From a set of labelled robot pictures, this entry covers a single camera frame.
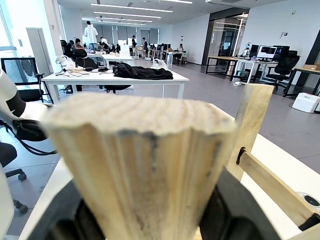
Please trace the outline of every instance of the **black jacket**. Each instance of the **black jacket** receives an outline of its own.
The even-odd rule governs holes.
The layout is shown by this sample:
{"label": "black jacket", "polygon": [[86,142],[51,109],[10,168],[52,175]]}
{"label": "black jacket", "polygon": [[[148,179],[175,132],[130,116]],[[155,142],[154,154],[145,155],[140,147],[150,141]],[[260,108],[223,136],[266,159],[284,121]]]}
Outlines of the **black jacket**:
{"label": "black jacket", "polygon": [[113,67],[115,77],[146,80],[174,79],[172,73],[163,68],[153,69],[142,66],[130,66],[127,63],[119,63]]}

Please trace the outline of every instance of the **plastic bag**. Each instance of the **plastic bag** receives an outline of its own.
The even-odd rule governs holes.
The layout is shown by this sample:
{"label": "plastic bag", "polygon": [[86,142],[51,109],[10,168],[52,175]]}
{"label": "plastic bag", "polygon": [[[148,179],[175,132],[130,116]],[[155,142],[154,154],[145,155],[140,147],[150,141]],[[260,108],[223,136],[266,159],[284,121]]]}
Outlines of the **plastic bag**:
{"label": "plastic bag", "polygon": [[163,60],[159,60],[157,58],[153,59],[153,65],[150,67],[151,69],[164,69],[168,71],[168,66]]}

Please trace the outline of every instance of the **white box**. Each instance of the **white box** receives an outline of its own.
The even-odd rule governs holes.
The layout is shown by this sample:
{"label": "white box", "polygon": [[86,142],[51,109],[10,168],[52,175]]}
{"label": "white box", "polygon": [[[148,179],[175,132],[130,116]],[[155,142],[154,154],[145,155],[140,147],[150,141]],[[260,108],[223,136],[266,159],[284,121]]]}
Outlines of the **white box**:
{"label": "white box", "polygon": [[301,92],[296,97],[293,108],[304,111],[306,113],[313,113],[320,103],[320,97],[309,93]]}

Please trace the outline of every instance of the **white hoodie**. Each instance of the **white hoodie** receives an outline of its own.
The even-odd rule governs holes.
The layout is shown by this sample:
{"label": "white hoodie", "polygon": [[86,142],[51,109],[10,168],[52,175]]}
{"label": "white hoodie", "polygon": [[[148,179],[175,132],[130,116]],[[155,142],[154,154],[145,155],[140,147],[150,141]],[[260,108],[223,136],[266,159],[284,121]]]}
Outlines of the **white hoodie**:
{"label": "white hoodie", "polygon": [[87,37],[89,44],[96,44],[97,43],[98,32],[97,32],[96,28],[93,26],[93,24],[88,25],[84,29],[84,35]]}

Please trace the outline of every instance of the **wooden stick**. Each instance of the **wooden stick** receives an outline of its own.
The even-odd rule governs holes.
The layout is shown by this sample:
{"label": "wooden stick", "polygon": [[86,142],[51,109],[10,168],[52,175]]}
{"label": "wooden stick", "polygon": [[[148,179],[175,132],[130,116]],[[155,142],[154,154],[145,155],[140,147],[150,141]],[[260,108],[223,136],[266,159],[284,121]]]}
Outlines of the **wooden stick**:
{"label": "wooden stick", "polygon": [[320,223],[288,240],[317,240],[320,238]]}
{"label": "wooden stick", "polygon": [[304,224],[316,212],[252,154],[245,151],[240,157],[239,166],[298,227]]}
{"label": "wooden stick", "polygon": [[191,240],[235,124],[193,100],[79,93],[43,125],[108,240]]}
{"label": "wooden stick", "polygon": [[238,128],[235,133],[233,150],[227,169],[241,181],[244,171],[236,165],[239,151],[245,147],[251,152],[257,134],[264,121],[265,114],[272,96],[274,87],[263,84],[246,84],[243,97],[236,114],[235,123]]}

